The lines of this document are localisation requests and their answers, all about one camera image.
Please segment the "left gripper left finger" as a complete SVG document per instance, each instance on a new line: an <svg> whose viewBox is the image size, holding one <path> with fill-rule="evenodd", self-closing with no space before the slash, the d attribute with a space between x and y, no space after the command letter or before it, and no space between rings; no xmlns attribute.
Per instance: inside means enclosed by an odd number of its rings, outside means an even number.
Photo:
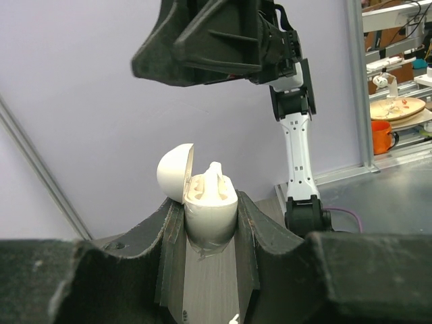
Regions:
<svg viewBox="0 0 432 324"><path fill-rule="evenodd" d="M2 323L181 323L184 208L167 199L99 248L80 240L1 241Z"/></svg>

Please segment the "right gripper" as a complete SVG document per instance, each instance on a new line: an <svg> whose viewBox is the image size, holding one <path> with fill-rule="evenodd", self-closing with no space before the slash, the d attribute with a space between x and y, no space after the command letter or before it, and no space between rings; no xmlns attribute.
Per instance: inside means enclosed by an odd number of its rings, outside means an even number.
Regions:
<svg viewBox="0 0 432 324"><path fill-rule="evenodd" d="M253 73L266 84L296 75L297 31L274 1L208 1L173 44L183 64L221 73Z"/></svg>

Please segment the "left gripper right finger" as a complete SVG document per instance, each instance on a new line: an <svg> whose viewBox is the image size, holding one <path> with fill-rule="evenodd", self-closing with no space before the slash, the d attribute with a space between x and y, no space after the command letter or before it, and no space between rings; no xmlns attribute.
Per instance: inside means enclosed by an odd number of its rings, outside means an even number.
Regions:
<svg viewBox="0 0 432 324"><path fill-rule="evenodd" d="M430 323L431 237L300 238L238 193L241 323Z"/></svg>

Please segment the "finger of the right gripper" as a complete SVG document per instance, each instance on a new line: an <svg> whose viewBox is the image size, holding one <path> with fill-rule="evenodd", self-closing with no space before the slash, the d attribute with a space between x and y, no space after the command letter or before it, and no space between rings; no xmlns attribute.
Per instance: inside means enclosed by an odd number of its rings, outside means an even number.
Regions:
<svg viewBox="0 0 432 324"><path fill-rule="evenodd" d="M221 73L190 67L179 61L173 44L208 1L162 1L159 17L131 60L136 78L169 86L189 87L246 78L249 73Z"/></svg>

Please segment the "oval white charging case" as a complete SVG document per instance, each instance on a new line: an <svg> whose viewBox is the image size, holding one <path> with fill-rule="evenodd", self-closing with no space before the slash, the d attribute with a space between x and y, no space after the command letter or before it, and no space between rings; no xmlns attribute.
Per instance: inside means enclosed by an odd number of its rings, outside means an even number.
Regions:
<svg viewBox="0 0 432 324"><path fill-rule="evenodd" d="M157 181L167 197L183 205L191 245L203 251L221 250L235 232L238 196L220 162L192 175L193 161L192 143L171 149L159 161Z"/></svg>

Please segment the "white ear-hook earbud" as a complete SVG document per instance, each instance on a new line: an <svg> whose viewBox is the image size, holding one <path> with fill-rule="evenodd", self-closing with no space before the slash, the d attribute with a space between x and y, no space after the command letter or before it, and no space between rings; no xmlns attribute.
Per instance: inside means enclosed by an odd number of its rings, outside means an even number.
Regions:
<svg viewBox="0 0 432 324"><path fill-rule="evenodd" d="M209 168L197 177L194 198L205 205L221 205L234 199L235 189L231 180L222 173L219 162L210 163Z"/></svg>

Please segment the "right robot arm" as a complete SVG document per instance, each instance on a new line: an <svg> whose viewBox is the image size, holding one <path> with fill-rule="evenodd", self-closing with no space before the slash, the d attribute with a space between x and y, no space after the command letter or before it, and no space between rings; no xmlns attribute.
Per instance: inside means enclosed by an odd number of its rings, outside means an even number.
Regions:
<svg viewBox="0 0 432 324"><path fill-rule="evenodd" d="M273 1L162 1L131 62L136 78L190 87L234 80L268 86L288 156L286 227L330 232L313 179L309 126L316 112L308 60L284 7Z"/></svg>

